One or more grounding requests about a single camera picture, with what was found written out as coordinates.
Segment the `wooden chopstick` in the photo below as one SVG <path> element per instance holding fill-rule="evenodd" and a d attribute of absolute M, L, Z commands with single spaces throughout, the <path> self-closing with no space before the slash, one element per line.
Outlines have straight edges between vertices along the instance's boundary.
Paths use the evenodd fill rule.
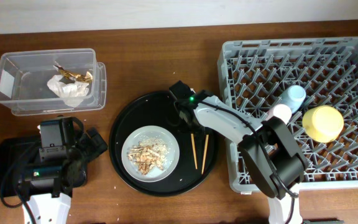
<path fill-rule="evenodd" d="M 197 156 L 196 156 L 195 137 L 194 137 L 193 133 L 191 133 L 191 146 L 192 146 L 192 151 L 193 151 L 195 169 L 197 170 L 198 169 L 198 162 L 197 162 Z"/>
<path fill-rule="evenodd" d="M 201 168 L 201 175 L 204 174 L 205 164 L 206 164 L 206 155 L 208 151 L 208 142 L 209 142 L 209 134 L 205 135 L 204 141 L 204 150 L 203 150 L 203 160 L 202 160 L 202 168 Z"/>

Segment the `grey plate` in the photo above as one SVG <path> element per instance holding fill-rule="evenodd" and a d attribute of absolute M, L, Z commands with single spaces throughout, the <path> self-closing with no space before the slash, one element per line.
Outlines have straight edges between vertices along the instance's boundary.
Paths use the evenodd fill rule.
<path fill-rule="evenodd" d="M 138 145 L 143 139 L 159 138 L 165 141 L 169 148 L 169 153 L 166 155 L 166 163 L 164 170 L 159 170 L 156 167 L 147 175 L 142 175 L 137 171 L 137 167 L 127 158 L 127 153 L 132 146 Z M 144 126 L 133 131 L 124 141 L 121 160 L 125 171 L 135 180 L 141 182 L 158 182 L 167 178 L 176 168 L 180 158 L 180 148 L 174 135 L 159 126 Z"/>

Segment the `white napkin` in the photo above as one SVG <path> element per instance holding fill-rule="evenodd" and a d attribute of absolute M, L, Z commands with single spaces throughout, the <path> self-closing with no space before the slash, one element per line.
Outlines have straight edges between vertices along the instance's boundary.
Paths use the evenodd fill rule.
<path fill-rule="evenodd" d="M 48 88 L 59 98 L 63 98 L 67 106 L 76 108 L 83 99 L 78 97 L 86 96 L 89 92 L 88 83 L 78 82 L 65 78 L 63 75 L 54 75 L 48 82 Z"/>

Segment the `food scraps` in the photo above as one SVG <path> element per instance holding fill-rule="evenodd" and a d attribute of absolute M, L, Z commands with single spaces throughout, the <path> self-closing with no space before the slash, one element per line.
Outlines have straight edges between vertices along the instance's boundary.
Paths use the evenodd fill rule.
<path fill-rule="evenodd" d="M 169 148 L 165 141 L 159 138 L 148 138 L 132 146 L 127 153 L 127 158 L 137 167 L 138 172 L 147 175 L 155 167 L 159 170 L 165 169 L 168 153 Z"/>

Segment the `gold snack wrapper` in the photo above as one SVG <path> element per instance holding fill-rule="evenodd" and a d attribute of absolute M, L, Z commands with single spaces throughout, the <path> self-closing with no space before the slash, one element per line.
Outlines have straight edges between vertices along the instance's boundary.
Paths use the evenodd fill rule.
<path fill-rule="evenodd" d="M 82 83 L 91 83 L 93 81 L 93 75 L 90 72 L 86 72 L 86 74 L 80 74 L 71 72 L 69 70 L 65 70 L 63 67 L 59 65 L 54 65 L 54 67 L 57 69 L 60 75 L 62 75 L 64 78 L 76 82 L 82 82 Z"/>

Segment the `pink plastic cup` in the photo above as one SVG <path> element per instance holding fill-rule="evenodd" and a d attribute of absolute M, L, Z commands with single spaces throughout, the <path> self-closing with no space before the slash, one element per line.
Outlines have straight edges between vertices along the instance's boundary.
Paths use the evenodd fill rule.
<path fill-rule="evenodd" d="M 288 124 L 291 116 L 292 111 L 287 105 L 277 104 L 268 110 L 265 120 L 267 121 L 270 118 L 277 117 L 280 118 L 285 124 Z"/>

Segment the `blue plastic cup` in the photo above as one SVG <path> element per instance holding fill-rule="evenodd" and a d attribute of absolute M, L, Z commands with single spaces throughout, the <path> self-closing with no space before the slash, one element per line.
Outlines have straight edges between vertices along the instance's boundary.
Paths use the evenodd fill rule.
<path fill-rule="evenodd" d="M 292 85 L 280 95 L 281 104 L 288 106 L 292 113 L 296 113 L 306 98 L 306 91 L 302 86 Z"/>

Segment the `yellow plastic bowl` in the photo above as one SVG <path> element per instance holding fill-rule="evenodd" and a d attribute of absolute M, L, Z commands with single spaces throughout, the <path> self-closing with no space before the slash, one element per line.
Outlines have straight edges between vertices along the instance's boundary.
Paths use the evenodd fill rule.
<path fill-rule="evenodd" d="M 332 106 L 317 106 L 304 114 L 302 126 L 311 139 L 327 143 L 338 138 L 344 127 L 344 118 Z"/>

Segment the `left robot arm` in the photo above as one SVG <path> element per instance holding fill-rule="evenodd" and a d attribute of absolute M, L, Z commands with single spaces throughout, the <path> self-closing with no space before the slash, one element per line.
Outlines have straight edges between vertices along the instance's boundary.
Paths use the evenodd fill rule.
<path fill-rule="evenodd" d="M 50 161 L 40 155 L 38 136 L 6 139 L 0 144 L 0 200 L 19 198 L 26 223 L 65 223 L 73 189 L 86 184 L 88 164 L 108 149 L 95 128 L 76 131 L 73 148 Z"/>

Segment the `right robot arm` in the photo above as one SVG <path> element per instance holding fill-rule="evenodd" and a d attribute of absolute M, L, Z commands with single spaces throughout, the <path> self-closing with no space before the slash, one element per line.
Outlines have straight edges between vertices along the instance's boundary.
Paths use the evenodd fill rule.
<path fill-rule="evenodd" d="M 248 116 L 206 90 L 170 93 L 190 129 L 212 129 L 237 145 L 251 179 L 268 198 L 269 223 L 303 223 L 299 184 L 308 161 L 280 118 L 264 121 Z"/>

